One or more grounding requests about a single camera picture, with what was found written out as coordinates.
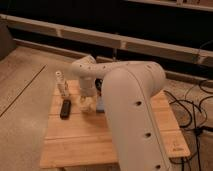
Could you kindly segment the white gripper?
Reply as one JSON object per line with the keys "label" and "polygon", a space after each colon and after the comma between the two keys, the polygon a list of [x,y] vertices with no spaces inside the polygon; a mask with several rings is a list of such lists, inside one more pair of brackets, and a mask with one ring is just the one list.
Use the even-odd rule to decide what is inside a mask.
{"label": "white gripper", "polygon": [[95,79],[92,77],[79,78],[80,94],[82,95],[79,100],[81,110],[89,108],[89,100],[87,97],[92,97],[96,94]]}

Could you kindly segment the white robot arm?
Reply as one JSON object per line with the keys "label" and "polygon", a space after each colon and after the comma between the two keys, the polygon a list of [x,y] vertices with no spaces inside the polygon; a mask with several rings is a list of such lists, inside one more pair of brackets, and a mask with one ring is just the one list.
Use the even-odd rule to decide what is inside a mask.
{"label": "white robot arm", "polygon": [[163,68],[152,61],[98,63],[88,55],[74,61],[71,70],[79,77],[83,96],[94,95],[95,80],[102,81],[104,111],[121,171],[172,171],[151,107],[151,97],[165,83]]}

